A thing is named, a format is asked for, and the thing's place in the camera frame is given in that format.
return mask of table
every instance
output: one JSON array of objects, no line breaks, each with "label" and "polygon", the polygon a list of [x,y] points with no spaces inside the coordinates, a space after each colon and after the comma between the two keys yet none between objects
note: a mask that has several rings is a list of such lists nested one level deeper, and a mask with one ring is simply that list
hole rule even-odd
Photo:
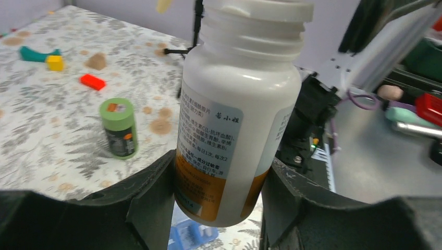
[{"label": "table", "polygon": [[338,194],[366,203],[398,195],[442,196],[442,166],[428,156],[432,140],[393,131],[380,109],[345,102],[338,110],[342,150],[333,156]]},{"label": "table", "polygon": [[[62,51],[63,71],[20,59],[26,45],[41,53]],[[184,40],[67,6],[0,40],[0,189],[26,189],[55,199],[81,199],[149,166],[176,148],[182,58],[165,47]],[[105,53],[107,67],[85,66]],[[91,73],[107,82],[100,91],[79,78]],[[111,158],[98,113],[112,97],[131,100],[139,151]],[[167,113],[168,118],[160,118]],[[244,222],[219,229],[199,249],[249,249],[258,244],[262,202]]]}]

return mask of floral tablecloth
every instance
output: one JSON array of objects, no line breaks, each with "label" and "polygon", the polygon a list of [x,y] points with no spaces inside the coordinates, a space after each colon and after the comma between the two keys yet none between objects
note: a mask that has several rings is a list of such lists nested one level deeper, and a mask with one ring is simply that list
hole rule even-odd
[{"label": "floral tablecloth", "polygon": [[[21,60],[24,45],[41,53],[59,48],[65,69]],[[0,189],[81,199],[176,148],[183,61],[163,55],[165,47],[186,42],[74,6],[0,39]],[[106,54],[100,71],[85,65],[96,53]],[[82,85],[86,73],[107,86]],[[140,146],[130,160],[113,159],[106,148],[98,108],[112,97],[134,104]],[[259,200],[245,222],[219,229],[219,238],[200,249],[257,249],[261,214]]]}]

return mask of red block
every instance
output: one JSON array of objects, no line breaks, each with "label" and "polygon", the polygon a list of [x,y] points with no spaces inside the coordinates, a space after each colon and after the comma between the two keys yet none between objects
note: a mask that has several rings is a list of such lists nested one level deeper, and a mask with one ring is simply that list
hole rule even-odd
[{"label": "red block", "polygon": [[419,117],[442,127],[442,99],[425,93],[415,104]]},{"label": "red block", "polygon": [[106,86],[106,82],[101,80],[100,78],[97,78],[91,74],[85,74],[80,78],[80,82],[84,85],[91,87],[95,90],[100,90]]}]

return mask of yellow object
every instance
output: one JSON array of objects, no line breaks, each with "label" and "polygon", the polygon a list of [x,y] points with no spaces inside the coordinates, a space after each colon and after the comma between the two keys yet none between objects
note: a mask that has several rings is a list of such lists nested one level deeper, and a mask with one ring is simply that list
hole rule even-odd
[{"label": "yellow object", "polygon": [[46,64],[49,70],[62,71],[64,68],[62,56],[48,56],[46,57]]},{"label": "yellow object", "polygon": [[158,0],[158,3],[156,4],[156,12],[160,14],[166,12],[171,3],[172,0]]}]

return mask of pill bottle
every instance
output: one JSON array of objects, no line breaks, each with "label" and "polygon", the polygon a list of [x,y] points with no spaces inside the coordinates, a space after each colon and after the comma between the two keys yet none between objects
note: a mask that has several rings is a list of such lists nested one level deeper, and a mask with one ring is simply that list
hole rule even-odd
[{"label": "pill bottle", "polygon": [[125,98],[108,99],[100,105],[109,150],[117,159],[132,158],[138,150],[133,105]]},{"label": "pill bottle", "polygon": [[313,5],[205,0],[183,66],[175,199],[191,219],[228,227],[252,212],[301,89],[292,61]]}]

